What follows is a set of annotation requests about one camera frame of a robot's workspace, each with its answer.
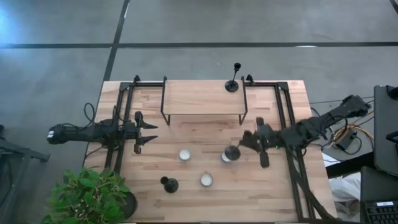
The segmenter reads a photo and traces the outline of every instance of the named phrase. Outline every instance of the gray floor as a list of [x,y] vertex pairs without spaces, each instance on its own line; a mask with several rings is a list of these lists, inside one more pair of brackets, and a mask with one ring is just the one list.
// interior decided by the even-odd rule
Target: gray floor
[[[0,44],[112,43],[123,0],[0,0]],[[388,0],[137,0],[121,42],[398,41],[398,15]],[[50,153],[32,161],[18,199],[16,223],[37,223],[65,169],[78,170],[86,144],[51,146],[48,128],[86,124],[83,106],[97,104],[110,49],[0,49],[0,123],[16,144]],[[397,47],[118,49],[111,80],[305,80],[311,102],[349,94],[372,96],[374,85],[398,85]],[[312,106],[324,113],[337,103]],[[364,127],[373,133],[373,123]],[[361,153],[371,150],[363,138]],[[337,159],[346,154],[330,148]]]

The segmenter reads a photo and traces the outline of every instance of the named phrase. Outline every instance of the green leaves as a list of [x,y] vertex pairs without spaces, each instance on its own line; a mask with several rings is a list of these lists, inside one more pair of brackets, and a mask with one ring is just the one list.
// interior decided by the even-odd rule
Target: green leaves
[[124,179],[109,169],[100,174],[82,168],[79,175],[66,170],[63,184],[56,184],[49,202],[49,214],[42,224],[110,224],[124,220]]
[[128,187],[126,187],[125,185],[120,186],[119,190],[121,192],[130,192],[130,189]]
[[79,180],[79,182],[81,184],[83,184],[84,186],[86,186],[86,187],[95,187],[94,182],[92,180],[90,180],[90,179],[87,179],[87,178],[82,178],[82,179]]

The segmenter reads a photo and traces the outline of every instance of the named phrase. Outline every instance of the wooden table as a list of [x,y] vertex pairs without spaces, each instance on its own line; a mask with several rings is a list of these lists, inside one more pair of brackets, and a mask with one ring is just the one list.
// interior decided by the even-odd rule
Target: wooden table
[[[304,82],[287,82],[296,120],[311,117]],[[111,117],[119,84],[120,82],[104,82],[98,103],[97,122]],[[246,87],[246,93],[249,112],[241,126],[236,116],[227,114],[175,115],[170,126],[167,126],[160,113],[162,88],[134,88],[130,118],[133,118],[136,111],[141,111],[145,122],[159,127],[142,130],[142,135],[159,137],[142,146],[141,155],[133,152],[133,140],[126,142],[121,175],[126,178],[126,185],[135,194],[139,204],[128,221],[297,221],[284,149],[268,150],[271,165],[266,169],[260,167],[259,156],[244,147],[241,148],[242,155],[238,161],[227,164],[221,162],[221,153],[227,145],[237,144],[244,130],[255,130],[256,117],[262,116],[273,129],[280,129],[274,89]],[[289,124],[283,93],[282,101]],[[99,144],[91,143],[87,153],[98,147]],[[182,162],[178,159],[181,149],[191,151],[190,161]],[[105,149],[98,151],[86,159],[85,166],[103,167],[105,157]],[[328,212],[336,216],[319,148],[308,147],[304,160],[310,188]],[[211,187],[205,188],[200,184],[200,176],[205,172],[214,178]],[[174,194],[167,193],[160,184],[162,176],[176,178],[180,184],[178,191]],[[306,210],[302,194],[301,201]]]

